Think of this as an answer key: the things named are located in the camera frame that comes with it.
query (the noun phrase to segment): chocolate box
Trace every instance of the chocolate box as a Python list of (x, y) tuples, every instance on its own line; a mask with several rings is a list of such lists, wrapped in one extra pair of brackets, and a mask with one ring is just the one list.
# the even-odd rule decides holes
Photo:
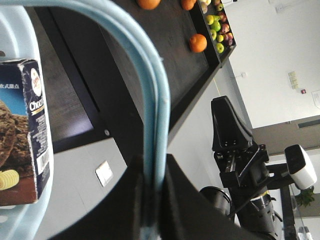
[(50, 176), (39, 66), (0, 62), (0, 206), (35, 203)]

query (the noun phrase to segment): light switch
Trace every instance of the light switch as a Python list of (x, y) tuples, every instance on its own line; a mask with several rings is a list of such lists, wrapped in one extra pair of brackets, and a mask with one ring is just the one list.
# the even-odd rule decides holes
[(96, 168), (95, 173), (96, 173), (96, 175), (97, 175), (97, 177), (103, 187), (105, 187), (107, 185), (107, 183), (114, 176), (107, 161), (104, 161), (102, 164), (100, 164)]

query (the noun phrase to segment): metal bolt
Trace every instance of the metal bolt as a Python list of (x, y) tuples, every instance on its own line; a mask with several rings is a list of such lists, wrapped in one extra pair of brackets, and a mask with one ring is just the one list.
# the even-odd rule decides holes
[(104, 130), (104, 134), (105, 134), (107, 137), (110, 136), (110, 132), (109, 132), (107, 129)]

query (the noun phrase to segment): red apple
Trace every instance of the red apple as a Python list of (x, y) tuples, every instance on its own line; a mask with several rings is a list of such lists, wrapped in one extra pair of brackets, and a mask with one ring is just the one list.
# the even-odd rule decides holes
[(223, 41), (223, 44), (224, 44), (226, 47), (232, 46), (233, 43), (234, 43), (234, 41), (233, 41), (231, 38), (228, 38), (228, 40), (224, 40), (224, 41)]
[(229, 35), (228, 34), (222, 34), (222, 36), (223, 36), (223, 40), (224, 41), (228, 41), (228, 39), (229, 39)]
[(218, 12), (218, 16), (220, 17), (220, 22), (224, 23), (227, 21), (227, 16), (222, 11)]
[(234, 39), (234, 35), (231, 32), (228, 32), (225, 35), (228, 35), (229, 39)]
[(227, 32), (230, 31), (230, 26), (227, 23), (222, 23), (221, 24), (221, 29), (220, 29), (220, 34), (226, 34)]
[(213, 0), (213, 5), (218, 6), (221, 3), (221, 0)]

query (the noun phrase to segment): cookie image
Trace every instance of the cookie image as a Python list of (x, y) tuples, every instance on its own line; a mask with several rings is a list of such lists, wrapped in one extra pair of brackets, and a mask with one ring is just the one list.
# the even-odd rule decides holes
[(28, 117), (24, 115), (13, 114), (15, 123), (15, 137), (12, 151), (5, 162), (7, 166), (19, 166), (31, 164), (31, 155), (28, 143)]
[(6, 162), (16, 141), (16, 124), (13, 116), (0, 100), (0, 167)]

